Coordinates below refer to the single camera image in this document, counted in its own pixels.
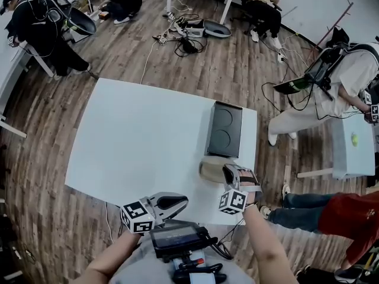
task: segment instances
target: black box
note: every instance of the black box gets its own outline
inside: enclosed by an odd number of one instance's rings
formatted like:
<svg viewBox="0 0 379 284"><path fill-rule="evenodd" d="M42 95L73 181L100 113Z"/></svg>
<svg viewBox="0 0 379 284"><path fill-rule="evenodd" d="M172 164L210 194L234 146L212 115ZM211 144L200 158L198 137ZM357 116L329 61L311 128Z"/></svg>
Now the black box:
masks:
<svg viewBox="0 0 379 284"><path fill-rule="evenodd" d="M238 158L241 124L241 107L216 101L212 107L205 153Z"/></svg>

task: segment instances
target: red shirt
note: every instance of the red shirt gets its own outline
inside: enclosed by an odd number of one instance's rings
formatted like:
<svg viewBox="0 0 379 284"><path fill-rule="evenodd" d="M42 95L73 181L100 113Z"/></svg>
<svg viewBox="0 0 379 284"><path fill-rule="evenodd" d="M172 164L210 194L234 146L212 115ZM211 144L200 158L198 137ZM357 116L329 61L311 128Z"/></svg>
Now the red shirt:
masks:
<svg viewBox="0 0 379 284"><path fill-rule="evenodd" d="M321 214L319 231L354 240L346 258L355 264L379 239L379 192L337 193Z"/></svg>

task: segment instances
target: wooden floor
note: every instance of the wooden floor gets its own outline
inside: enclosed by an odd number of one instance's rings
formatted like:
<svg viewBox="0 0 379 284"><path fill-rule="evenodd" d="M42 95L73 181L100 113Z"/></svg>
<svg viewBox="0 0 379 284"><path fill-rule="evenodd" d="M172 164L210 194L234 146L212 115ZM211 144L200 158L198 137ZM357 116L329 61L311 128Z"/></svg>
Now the wooden floor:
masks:
<svg viewBox="0 0 379 284"><path fill-rule="evenodd" d="M221 17L223 4L214 14L214 0L183 0L201 18ZM163 32L167 20L162 18L166 0L143 0L138 17L127 24L115 26L112 21L98 23L97 33L75 45L75 50L92 63L102 78L139 83L152 35ZM237 15L231 7L229 15ZM297 179L297 172L331 167L331 142L328 124L301 131L298 139L283 135L277 146L270 147L266 132L270 118L276 116L273 106L263 97L265 82L283 80L287 66L264 43L253 43L243 34L246 26L232 24L227 39L210 37L204 52L186 58L174 54L175 43L153 47L143 83L180 92L205 96L258 112L258 140L255 171L264 189L261 204L279 206L281 187L286 180L297 193L364 193L365 180L334 180L330 176ZM291 34L281 30L283 42ZM299 37L288 38L285 46L306 59L310 45ZM293 52L287 52L295 72L306 67ZM286 78L294 78L288 70ZM95 86L87 74L69 75L56 82L36 65L17 83L7 108L7 122L28 134L26 139L2 130L1 142L8 146L6 165L12 173L6 179L7 214L12 218L20 242L24 271L34 283L68 283L78 277L88 263L110 244L102 201L65 187L65 174L70 151L86 103ZM269 99L284 109L285 97L265 86ZM113 237L120 226L118 208L109 205ZM291 268L296 271L305 264L333 270L342 261L349 241L339 237L287 230L271 225L283 243ZM222 227L217 235L226 232ZM23 251L34 254L31 264ZM257 279L253 252L246 230L236 230L232 241L235 260Z"/></svg>

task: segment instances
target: white pants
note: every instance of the white pants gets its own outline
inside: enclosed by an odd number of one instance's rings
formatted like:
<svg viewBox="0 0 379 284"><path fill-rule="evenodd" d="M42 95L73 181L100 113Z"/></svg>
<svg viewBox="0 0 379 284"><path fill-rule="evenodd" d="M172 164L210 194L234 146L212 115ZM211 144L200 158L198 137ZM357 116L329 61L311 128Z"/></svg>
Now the white pants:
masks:
<svg viewBox="0 0 379 284"><path fill-rule="evenodd" d="M302 103L295 105L295 107L297 109L302 109L306 103L307 99ZM324 112L317 111L319 113L319 118L324 116ZM322 120L317 118L316 106L312 96L304 110L297 111L294 108L290 108L271 119L268 124L268 132L273 135L296 133L299 130L306 130L318 126L328 119L330 119L330 117L325 117Z"/></svg>

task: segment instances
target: person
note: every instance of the person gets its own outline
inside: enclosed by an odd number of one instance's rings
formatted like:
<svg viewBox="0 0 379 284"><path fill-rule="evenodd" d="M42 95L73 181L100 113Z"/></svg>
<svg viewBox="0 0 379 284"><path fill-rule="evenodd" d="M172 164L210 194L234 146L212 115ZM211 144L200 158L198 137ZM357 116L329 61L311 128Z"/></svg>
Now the person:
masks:
<svg viewBox="0 0 379 284"><path fill-rule="evenodd" d="M250 172L239 172L241 176L252 177ZM247 203L254 203L255 193L248 195ZM248 229L250 244L258 262L259 278L261 284L296 284L295 276L291 272L283 246L270 229L268 223L262 218L256 205L249 206L243 212ZM164 264L157 259L151 239L144 237L145 241L136 249L141 236L124 232L113 245L105 249L92 261L83 275L73 284L122 284L122 283L173 283L171 276L174 272L172 262ZM209 264L221 263L221 272L227 275L224 282L228 283L254 283L235 263L211 257L205 249L206 262Z"/></svg>
<svg viewBox="0 0 379 284"><path fill-rule="evenodd" d="M14 46L26 41L33 46L41 57L48 57L56 69L55 80L68 75L68 68L75 74L91 69L88 62L76 54L64 41L61 35L63 23L55 23L46 14L37 0L3 0L2 15L12 11L10 26L14 34Z"/></svg>
<svg viewBox="0 0 379 284"><path fill-rule="evenodd" d="M280 50L282 46L278 39L278 33L282 17L277 9L269 5L270 2L278 4L279 0L251 0L246 3L245 9L253 14L255 18L263 20L262 23L250 31L251 38L254 42L258 42L259 37L270 30L270 41L276 49Z"/></svg>
<svg viewBox="0 0 379 284"><path fill-rule="evenodd" d="M140 10L142 0L110 0L101 10L115 18L114 24L127 22Z"/></svg>
<svg viewBox="0 0 379 284"><path fill-rule="evenodd" d="M282 189L283 208L261 207L268 221L285 228L311 233L339 235L353 240L341 268L354 265L379 239L379 192L295 195L288 185Z"/></svg>
<svg viewBox="0 0 379 284"><path fill-rule="evenodd" d="M379 50L379 44L370 45ZM363 103L358 94L367 88L377 74L378 63L370 52L357 50L347 54L329 76L331 89L328 93L333 100L314 86L309 99L295 104L270 120L269 144L274 146L279 134L289 134L295 139L299 130L318 126L332 117L343 118L342 114L351 106L362 113L370 112L370 106Z"/></svg>

